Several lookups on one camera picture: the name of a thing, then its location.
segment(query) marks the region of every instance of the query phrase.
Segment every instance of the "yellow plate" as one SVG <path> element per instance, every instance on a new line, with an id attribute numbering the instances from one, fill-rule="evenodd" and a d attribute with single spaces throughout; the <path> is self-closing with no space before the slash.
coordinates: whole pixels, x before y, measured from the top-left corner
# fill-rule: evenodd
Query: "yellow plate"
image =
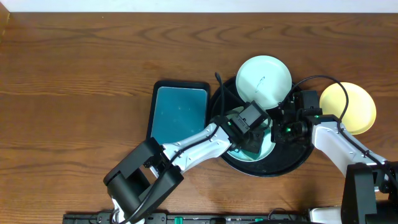
<path id="1" fill-rule="evenodd" d="M 361 134 L 367 131 L 376 120 L 376 105 L 367 91 L 352 83 L 341 83 L 348 93 L 348 109 L 343 118 L 343 124 L 351 134 Z M 323 114 L 334 114 L 337 118 L 343 112 L 346 97 L 341 87 L 335 83 L 325 91 L 320 98 Z"/>

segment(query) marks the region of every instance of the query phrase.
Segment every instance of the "round black tray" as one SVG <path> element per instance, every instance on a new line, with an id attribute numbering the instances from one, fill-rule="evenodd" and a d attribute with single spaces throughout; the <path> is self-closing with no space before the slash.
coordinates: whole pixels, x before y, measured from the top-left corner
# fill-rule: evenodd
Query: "round black tray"
<path id="1" fill-rule="evenodd" d="M 228 88 L 235 96 L 239 97 L 238 91 L 235 85 L 236 77 L 229 79 L 224 83 L 225 87 Z M 233 110 L 236 107 L 242 106 L 233 97 L 228 94 L 224 94 L 225 97 L 225 111 Z M 220 100 L 220 89 L 217 89 L 215 94 L 211 97 L 207 111 L 207 123 L 210 119 L 221 113 L 221 100 Z M 274 108 L 267 110 L 267 113 L 272 119 L 280 119 L 280 112 Z M 293 144 L 282 144 L 277 143 L 272 152 L 265 158 L 256 162 L 243 162 L 239 161 L 227 152 L 224 153 L 221 158 L 224 159 L 231 167 L 238 171 L 241 171 L 248 175 L 258 177 L 275 177 L 282 174 L 286 174 L 290 171 L 298 168 L 303 162 L 305 162 L 310 156 L 313 150 L 311 144 L 304 145 L 301 143 Z"/>

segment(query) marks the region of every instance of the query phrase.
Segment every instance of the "robotic arm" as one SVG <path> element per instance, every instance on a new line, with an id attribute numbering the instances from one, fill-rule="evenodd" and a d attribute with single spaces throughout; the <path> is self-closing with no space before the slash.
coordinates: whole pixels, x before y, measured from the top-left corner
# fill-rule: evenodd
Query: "robotic arm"
<path id="1" fill-rule="evenodd" d="M 369 215 L 373 215 L 372 218 L 377 215 L 375 190 L 390 193 L 392 201 L 398 201 L 397 189 L 381 168 L 339 133 L 336 117 L 322 115 L 315 91 L 295 93 L 294 100 L 285 104 L 280 116 L 282 121 L 272 127 L 273 141 L 287 143 L 310 138 L 346 176 L 341 209 L 343 223 L 366 223 L 371 218 Z M 258 151 L 261 144 L 248 142 L 248 134 L 268 117 L 253 101 L 231 119 L 217 116 L 202 132 L 182 141 L 159 145 L 150 138 L 142 142 L 104 178 L 118 211 L 114 221 L 135 223 L 150 215 L 181 183 L 184 172 L 207 159 L 220 157 L 228 149 L 242 145 Z M 367 150 L 352 135 L 346 135 Z M 394 175 L 395 169 L 398 171 L 398 164 L 369 153 L 383 166 L 389 166 Z M 141 165 L 158 177 L 157 184 L 149 183 L 140 170 Z"/>

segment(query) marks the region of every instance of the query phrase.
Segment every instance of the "wooden table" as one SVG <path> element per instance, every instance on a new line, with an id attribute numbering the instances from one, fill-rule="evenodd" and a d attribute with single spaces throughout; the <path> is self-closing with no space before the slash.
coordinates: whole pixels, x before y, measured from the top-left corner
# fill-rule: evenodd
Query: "wooden table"
<path id="1" fill-rule="evenodd" d="M 281 59 L 294 81 L 325 74 L 362 86 L 377 119 L 357 137 L 396 161 L 397 50 L 394 14 L 13 13 L 0 45 L 0 223 L 60 223 L 66 212 L 111 208 L 103 177 L 144 140 L 154 83 L 208 82 L 214 92 L 215 71 L 227 80 L 255 55 Z M 212 159 L 160 208 L 301 211 L 339 205 L 344 182 L 318 151 L 264 179 Z"/>

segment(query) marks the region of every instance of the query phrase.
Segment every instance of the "white wall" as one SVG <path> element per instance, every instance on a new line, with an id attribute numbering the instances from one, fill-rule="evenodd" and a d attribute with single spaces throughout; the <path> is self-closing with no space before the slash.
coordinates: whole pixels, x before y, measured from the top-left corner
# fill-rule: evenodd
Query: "white wall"
<path id="1" fill-rule="evenodd" d="M 10 12 L 398 12 L 398 0 L 0 0 Z"/>

